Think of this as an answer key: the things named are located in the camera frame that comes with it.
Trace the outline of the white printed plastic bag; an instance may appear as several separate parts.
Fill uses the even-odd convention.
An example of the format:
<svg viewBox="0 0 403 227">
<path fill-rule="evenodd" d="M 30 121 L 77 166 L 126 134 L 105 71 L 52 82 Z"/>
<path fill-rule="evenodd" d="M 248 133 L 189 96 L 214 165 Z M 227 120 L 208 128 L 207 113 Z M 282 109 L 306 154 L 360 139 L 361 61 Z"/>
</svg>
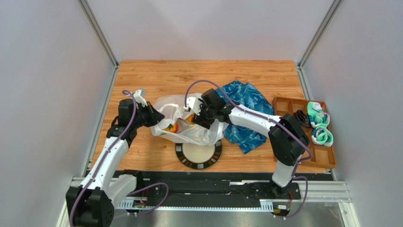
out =
<svg viewBox="0 0 403 227">
<path fill-rule="evenodd" d="M 218 120 L 215 120 L 210 129 L 197 124 L 190 124 L 186 118 L 194 112 L 184 110 L 184 95 L 159 97 L 153 107 L 162 113 L 165 119 L 150 128 L 152 135 L 174 143 L 192 143 L 199 146 L 213 145 L 224 138 L 224 131 L 228 127 L 228 123 Z M 179 126 L 177 133 L 164 131 L 169 124 L 174 123 L 178 123 Z"/>
</svg>

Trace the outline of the orange fake fruit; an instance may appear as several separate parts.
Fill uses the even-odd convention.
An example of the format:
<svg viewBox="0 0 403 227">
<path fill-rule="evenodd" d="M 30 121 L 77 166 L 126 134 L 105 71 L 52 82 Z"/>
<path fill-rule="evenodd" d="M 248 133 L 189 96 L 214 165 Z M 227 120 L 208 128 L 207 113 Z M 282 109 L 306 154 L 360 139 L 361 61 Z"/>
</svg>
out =
<svg viewBox="0 0 403 227">
<path fill-rule="evenodd" d="M 187 121 L 188 121 L 190 124 L 193 124 L 193 117 L 194 117 L 194 114 L 192 114 L 192 115 L 190 115 L 189 117 L 186 118 Z"/>
</svg>

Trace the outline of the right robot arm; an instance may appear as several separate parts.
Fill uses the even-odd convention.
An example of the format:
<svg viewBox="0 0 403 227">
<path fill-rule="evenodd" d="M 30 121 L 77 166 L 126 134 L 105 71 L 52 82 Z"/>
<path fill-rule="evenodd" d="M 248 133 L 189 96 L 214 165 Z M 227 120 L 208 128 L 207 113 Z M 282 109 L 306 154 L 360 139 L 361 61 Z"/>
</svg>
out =
<svg viewBox="0 0 403 227">
<path fill-rule="evenodd" d="M 309 139 L 297 119 L 291 114 L 284 116 L 269 115 L 223 99 L 216 90 L 210 89 L 200 98 L 186 97 L 184 109 L 193 111 L 192 122 L 209 129 L 215 122 L 225 122 L 253 130 L 267 137 L 277 165 L 272 182 L 280 188 L 286 188 L 295 175 L 295 169 L 308 151 Z"/>
</svg>

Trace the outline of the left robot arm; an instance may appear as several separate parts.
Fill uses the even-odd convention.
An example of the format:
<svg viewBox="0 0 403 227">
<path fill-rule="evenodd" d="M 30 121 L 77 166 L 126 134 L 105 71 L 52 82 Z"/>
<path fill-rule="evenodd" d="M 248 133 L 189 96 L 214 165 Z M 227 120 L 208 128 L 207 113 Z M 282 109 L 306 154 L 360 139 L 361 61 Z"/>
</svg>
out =
<svg viewBox="0 0 403 227">
<path fill-rule="evenodd" d="M 141 172 L 123 174 L 111 182 L 115 170 L 130 148 L 140 127 L 155 126 L 164 119 L 150 102 L 136 98 L 120 101 L 118 115 L 109 128 L 104 148 L 85 179 L 66 193 L 72 227 L 108 227 L 121 201 L 142 182 Z"/>
</svg>

